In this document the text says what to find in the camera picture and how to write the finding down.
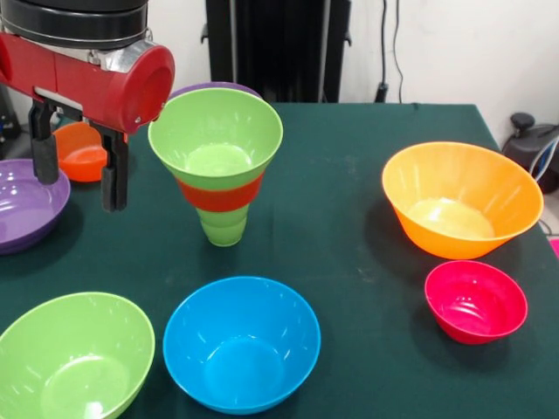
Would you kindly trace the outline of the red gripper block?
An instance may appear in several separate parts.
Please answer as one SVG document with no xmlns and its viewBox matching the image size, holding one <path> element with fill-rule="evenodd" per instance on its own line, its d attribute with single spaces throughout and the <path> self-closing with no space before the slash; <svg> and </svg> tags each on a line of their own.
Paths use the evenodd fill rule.
<svg viewBox="0 0 559 419">
<path fill-rule="evenodd" d="M 51 47 L 15 34 L 1 34 L 1 82 L 36 99 L 29 112 L 35 176 L 44 185 L 59 178 L 51 128 L 55 108 L 40 101 L 53 99 L 95 122 L 90 126 L 99 133 L 107 152 L 107 163 L 101 170 L 102 207 L 114 212 L 124 210 L 128 203 L 124 133 L 133 134 L 158 118 L 174 82 L 175 61 L 169 49 L 146 39 L 120 50 L 99 52 L 98 57 L 100 63 L 94 64 L 87 60 L 85 50 Z"/>
</svg>

